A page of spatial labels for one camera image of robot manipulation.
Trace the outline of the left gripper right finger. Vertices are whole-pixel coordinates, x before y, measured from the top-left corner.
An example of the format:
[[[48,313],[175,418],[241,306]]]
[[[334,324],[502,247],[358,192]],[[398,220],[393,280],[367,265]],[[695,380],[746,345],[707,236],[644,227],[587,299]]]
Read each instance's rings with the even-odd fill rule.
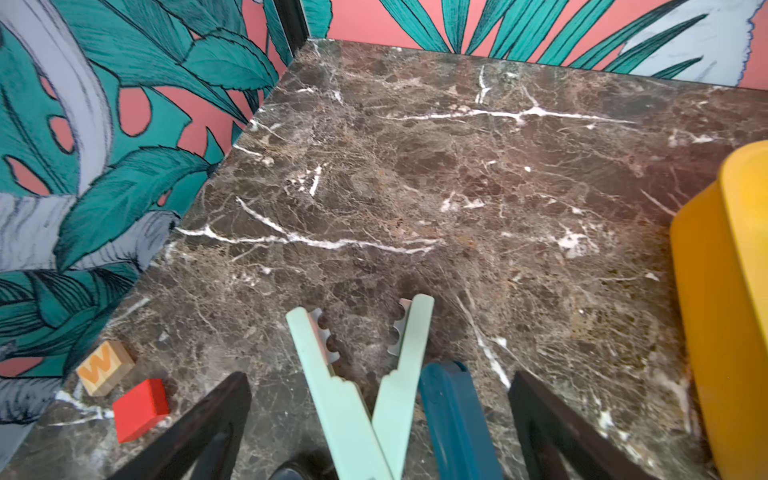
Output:
[[[515,373],[507,393],[531,479],[649,479],[640,466],[600,436],[531,373]]]

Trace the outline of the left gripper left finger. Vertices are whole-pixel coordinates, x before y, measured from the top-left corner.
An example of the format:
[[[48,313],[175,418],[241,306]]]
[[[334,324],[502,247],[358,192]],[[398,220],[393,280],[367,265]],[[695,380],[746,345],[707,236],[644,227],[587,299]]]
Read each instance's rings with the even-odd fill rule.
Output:
[[[201,399],[138,456],[119,479],[229,479],[251,407],[247,375],[237,371]]]

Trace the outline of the yellow plastic storage tray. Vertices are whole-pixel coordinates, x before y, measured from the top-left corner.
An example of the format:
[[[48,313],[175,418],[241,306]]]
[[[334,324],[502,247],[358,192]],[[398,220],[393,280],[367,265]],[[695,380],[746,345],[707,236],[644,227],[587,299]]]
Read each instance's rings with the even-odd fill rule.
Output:
[[[767,144],[735,150],[675,215],[676,288],[720,476],[767,476]]]

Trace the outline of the teal closed pliers far left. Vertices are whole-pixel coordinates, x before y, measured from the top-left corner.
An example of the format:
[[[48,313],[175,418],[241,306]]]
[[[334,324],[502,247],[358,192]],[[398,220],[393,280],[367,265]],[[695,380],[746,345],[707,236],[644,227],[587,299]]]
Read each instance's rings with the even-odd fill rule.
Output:
[[[442,479],[501,479],[472,376],[458,361],[423,367],[419,393]]]

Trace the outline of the red cube block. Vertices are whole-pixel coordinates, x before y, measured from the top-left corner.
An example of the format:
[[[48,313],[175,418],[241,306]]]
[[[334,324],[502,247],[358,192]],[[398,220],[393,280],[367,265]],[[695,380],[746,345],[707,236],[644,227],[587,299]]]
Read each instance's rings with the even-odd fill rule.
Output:
[[[117,440],[135,441],[170,414],[162,379],[147,379],[113,403]]]

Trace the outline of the wooden letter block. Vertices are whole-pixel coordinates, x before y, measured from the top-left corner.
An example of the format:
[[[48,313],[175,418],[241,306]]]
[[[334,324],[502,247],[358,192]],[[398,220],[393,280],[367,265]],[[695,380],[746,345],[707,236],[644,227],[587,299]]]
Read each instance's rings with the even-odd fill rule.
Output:
[[[124,344],[116,340],[103,342],[76,369],[87,393],[92,397],[109,394],[135,367]]]

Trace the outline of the black frame post left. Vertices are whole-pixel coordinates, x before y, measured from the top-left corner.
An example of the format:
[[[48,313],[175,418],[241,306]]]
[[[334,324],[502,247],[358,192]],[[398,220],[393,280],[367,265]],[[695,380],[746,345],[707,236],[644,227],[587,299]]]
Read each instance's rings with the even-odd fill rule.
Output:
[[[309,38],[309,26],[300,0],[276,0],[272,2],[278,41],[276,50],[283,63],[289,65]]]

